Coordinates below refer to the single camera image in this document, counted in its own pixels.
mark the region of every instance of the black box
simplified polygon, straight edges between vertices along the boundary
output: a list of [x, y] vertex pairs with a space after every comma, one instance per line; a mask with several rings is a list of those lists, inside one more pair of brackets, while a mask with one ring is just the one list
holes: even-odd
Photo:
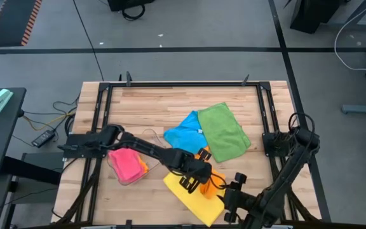
[[124, 4], [126, 5], [125, 8], [131, 8], [142, 4], [153, 3], [154, 1], [155, 0], [108, 0], [108, 5], [111, 11], [119, 11], [123, 10]]
[[297, 0], [291, 29], [315, 33], [321, 23], [327, 23], [340, 7], [339, 0]]

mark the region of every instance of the white cable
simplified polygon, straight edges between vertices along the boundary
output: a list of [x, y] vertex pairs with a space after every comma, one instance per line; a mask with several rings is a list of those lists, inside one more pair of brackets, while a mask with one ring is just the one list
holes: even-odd
[[337, 53], [337, 40], [338, 40], [338, 37], [341, 33], [341, 31], [352, 21], [354, 21], [357, 17], [359, 17], [361, 14], [363, 14], [364, 12], [366, 12], [366, 9], [363, 10], [361, 13], [359, 13], [357, 16], [353, 17], [350, 21], [346, 22], [340, 29], [340, 31], [338, 32], [337, 36], [335, 37], [335, 41], [334, 41], [334, 53], [337, 55], [338, 59], [340, 59], [340, 61], [346, 66], [348, 67], [349, 69], [351, 70], [356, 70], [356, 71], [366, 71], [366, 69], [364, 68], [361, 68], [361, 69], [356, 69], [356, 68], [353, 68], [353, 67], [350, 67], [349, 65], [347, 65], [343, 60], [342, 58], [338, 55]]

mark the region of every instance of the pink cloth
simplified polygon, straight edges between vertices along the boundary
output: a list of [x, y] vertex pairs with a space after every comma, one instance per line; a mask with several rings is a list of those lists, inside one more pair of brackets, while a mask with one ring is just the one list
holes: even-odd
[[109, 157], [120, 183], [132, 183], [145, 173], [139, 164], [138, 152], [133, 149], [112, 150]]

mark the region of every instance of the table leg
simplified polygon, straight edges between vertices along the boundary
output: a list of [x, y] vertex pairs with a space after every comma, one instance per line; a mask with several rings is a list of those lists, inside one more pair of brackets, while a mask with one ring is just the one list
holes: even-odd
[[59, 184], [60, 182], [59, 172], [26, 163], [9, 156], [4, 157], [1, 173], [34, 179], [50, 184]]

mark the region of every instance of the wire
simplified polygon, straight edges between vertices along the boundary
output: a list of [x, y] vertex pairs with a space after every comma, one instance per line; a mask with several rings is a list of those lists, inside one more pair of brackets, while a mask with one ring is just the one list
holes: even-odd
[[[68, 163], [64, 168], [63, 168], [63, 170], [62, 170], [62, 172], [60, 173], [60, 176], [63, 174], [63, 172], [73, 163], [73, 162], [75, 162], [77, 160], [77, 158], [75, 158], [73, 161], [71, 161], [70, 163]], [[33, 192], [33, 193], [29, 193], [29, 194], [26, 194], [26, 195], [24, 195], [24, 196], [22, 196], [22, 197], [18, 197], [18, 198], [16, 198], [16, 199], [14, 199], [14, 200], [11, 200], [11, 201], [9, 201], [8, 203], [6, 203], [6, 204], [3, 204], [3, 205], [1, 205], [0, 206], [0, 208], [2, 208], [2, 207], [4, 207], [5, 205], [8, 205], [8, 204], [10, 204], [10, 203], [12, 203], [12, 202], [14, 202], [14, 201], [17, 201], [17, 200], [20, 200], [20, 199], [22, 199], [22, 198], [25, 198], [25, 197], [28, 197], [28, 196], [30, 196], [30, 195], [33, 195], [33, 194], [39, 194], [39, 193], [43, 193], [43, 192], [46, 192], [46, 191], [50, 191], [50, 190], [57, 190], [57, 188], [48, 188], [48, 189], [46, 189], [46, 190], [42, 190], [42, 191], [37, 191], [37, 192]]]
[[28, 196], [30, 196], [30, 195], [33, 195], [33, 194], [39, 194], [39, 193], [43, 193], [43, 192], [51, 191], [51, 190], [57, 190], [57, 188], [48, 188], [48, 189], [46, 189], [46, 190], [42, 190], [42, 191], [37, 191], [37, 192], [30, 193], [30, 194], [26, 194], [26, 195], [24, 195], [24, 196], [22, 196], [22, 197], [16, 198], [16, 199], [14, 199], [14, 200], [9, 201], [9, 202], [8, 202], [8, 203], [6, 203], [6, 204], [1, 205], [1, 206], [0, 206], [0, 208], [2, 208], [2, 207], [4, 207], [5, 205], [8, 205], [8, 204], [10, 204], [10, 203], [12, 203], [12, 202], [14, 202], [14, 201], [17, 201], [17, 200], [20, 200], [20, 199], [22, 199], [22, 198], [28, 197]]
[[216, 187], [216, 188], [217, 188], [217, 189], [219, 189], [219, 190], [225, 190], [225, 189], [226, 189], [226, 187], [227, 187], [227, 183], [226, 183], [226, 180], [225, 180], [224, 178], [222, 178], [222, 177], [220, 177], [220, 176], [218, 176], [217, 174], [214, 174], [214, 173], [211, 173], [211, 176], [215, 176], [215, 177], [219, 178], [219, 179], [224, 183], [224, 185], [223, 185], [223, 186], [217, 186], [217, 185], [214, 183], [213, 179], [210, 177], [210, 181], [211, 181], [211, 183], [214, 185], [214, 187]]
[[35, 113], [35, 112], [29, 112], [29, 111], [24, 111], [24, 113], [32, 114], [32, 115], [62, 115], [62, 113]]
[[42, 130], [42, 129], [44, 129], [45, 127], [47, 127], [49, 124], [51, 124], [51, 123], [53, 123], [53, 122], [55, 122], [55, 121], [57, 121], [57, 120], [59, 120], [59, 119], [61, 119], [61, 118], [65, 118], [65, 117], [67, 117], [67, 116], [69, 116], [69, 115], [73, 115], [74, 113], [67, 113], [67, 114], [63, 114], [62, 116], [59, 116], [59, 117], [57, 117], [57, 118], [55, 118], [55, 119], [53, 119], [52, 121], [49, 121], [48, 123], [46, 123], [45, 125], [43, 125], [41, 128], [36, 128], [35, 126], [33, 126], [33, 124], [29, 121], [29, 118], [28, 117], [26, 117], [25, 115], [23, 116], [26, 120], [28, 120], [29, 121], [29, 124], [30, 124], [30, 126], [34, 129], [34, 130], [36, 130], [36, 131], [38, 131], [38, 130]]
[[55, 129], [55, 128], [53, 128], [51, 125], [48, 125], [48, 124], [46, 124], [46, 123], [43, 123], [43, 122], [41, 122], [41, 121], [34, 121], [34, 120], [31, 120], [30, 118], [28, 118], [28, 117], [26, 117], [25, 116], [25, 118], [24, 118], [25, 120], [27, 120], [30, 124], [31, 124], [31, 122], [34, 122], [34, 123], [38, 123], [38, 124], [42, 124], [42, 125], [46, 125], [46, 126], [48, 126], [48, 127], [50, 127], [51, 129], [52, 129], [52, 131], [54, 131], [55, 133], [56, 133], [56, 140], [54, 140], [53, 142], [55, 142], [55, 141], [57, 141], [58, 140], [58, 132], [57, 132], [57, 130]]
[[240, 215], [238, 213], [235, 213], [236, 217], [238, 217], [238, 223], [241, 224], [242, 223], [242, 219], [240, 217]]
[[73, 121], [74, 121], [74, 117], [75, 115], [70, 115], [67, 119], [66, 119], [66, 122], [64, 123], [64, 132], [66, 133], [66, 136], [68, 137], [69, 136], [69, 133], [70, 133], [70, 127], [71, 125], [73, 124]]
[[31, 144], [29, 144], [29, 143], [25, 142], [24, 140], [20, 139], [19, 137], [15, 136], [15, 135], [12, 135], [12, 137], [14, 137], [14, 138], [18, 139], [19, 141], [22, 141], [23, 143], [25, 143], [25, 144], [26, 144], [26, 145], [28, 145], [28, 146], [35, 147], [35, 146], [33, 146], [33, 145], [31, 145]]
[[349, 20], [348, 22], [346, 22], [340, 29], [340, 31], [337, 33], [337, 36], [335, 37], [335, 41], [334, 41], [334, 53], [337, 55], [338, 59], [340, 59], [340, 61], [348, 68], [354, 71], [366, 71], [366, 68], [354, 68], [354, 67], [350, 67], [349, 65], [347, 65], [343, 59], [338, 55], [337, 53], [337, 40], [338, 37], [340, 36], [341, 31], [352, 21], [354, 21], [356, 18], [358, 18], [359, 16], [361, 16], [361, 14], [365, 13], [366, 9], [364, 9], [363, 11], [361, 11], [359, 14], [357, 14], [355, 17], [353, 17], [351, 20]]
[[158, 142], [165, 148], [166, 146], [160, 141], [160, 138], [158, 136], [158, 134], [156, 133], [156, 131], [154, 131], [153, 129], [151, 128], [147, 128], [143, 131], [143, 133], [146, 131], [146, 130], [152, 130], [153, 134], [155, 135], [156, 139], [158, 140]]
[[54, 214], [59, 219], [63, 218], [63, 217], [59, 216], [57, 213], [55, 213], [55, 211], [53, 209], [54, 209], [54, 207], [52, 207], [51, 210], [50, 210], [52, 214]]
[[59, 109], [59, 108], [56, 108], [56, 104], [65, 104], [65, 105], [68, 105], [68, 106], [71, 106], [71, 105], [73, 105], [73, 104], [76, 104], [76, 107], [78, 106], [78, 100], [79, 100], [79, 98], [80, 98], [80, 94], [77, 96], [77, 98], [76, 99], [74, 99], [74, 101], [73, 102], [70, 102], [70, 103], [68, 103], [68, 102], [63, 102], [63, 101], [55, 101], [55, 102], [53, 102], [53, 108], [55, 109], [55, 110], [57, 110], [57, 111], [60, 111], [62, 114], [60, 114], [60, 115], [64, 115], [64, 114], [66, 114], [66, 113], [68, 113], [68, 112], [65, 112], [64, 110], [62, 110], [62, 109]]
[[140, 17], [142, 17], [142, 16], [144, 16], [144, 14], [145, 14], [145, 11], [146, 11], [146, 9], [145, 9], [145, 5], [144, 4], [141, 4], [140, 5], [140, 7], [142, 8], [142, 11], [137, 15], [137, 16], [131, 16], [131, 15], [129, 15], [129, 14], [127, 14], [126, 12], [125, 12], [125, 9], [126, 9], [126, 6], [123, 6], [123, 9], [122, 9], [122, 16], [125, 18], [125, 20], [128, 20], [128, 21], [134, 21], [134, 20], [137, 20], [137, 19], [139, 19]]
[[92, 41], [91, 41], [91, 39], [90, 39], [90, 37], [87, 33], [87, 29], [84, 26], [83, 19], [81, 19], [81, 15], [80, 15], [79, 9], [77, 7], [76, 0], [73, 0], [73, 3], [74, 3], [74, 7], [76, 8], [77, 14], [79, 15], [80, 22], [81, 22], [81, 25], [83, 26], [84, 32], [86, 33], [88, 42], [90, 42], [91, 48], [93, 50], [95, 61], [97, 62], [98, 69], [100, 70], [101, 79], [102, 79], [102, 81], [104, 81], [104, 76], [102, 75], [102, 71], [101, 71], [100, 63], [98, 62], [97, 54], [95, 53], [95, 49], [94, 49], [93, 43], [92, 43]]

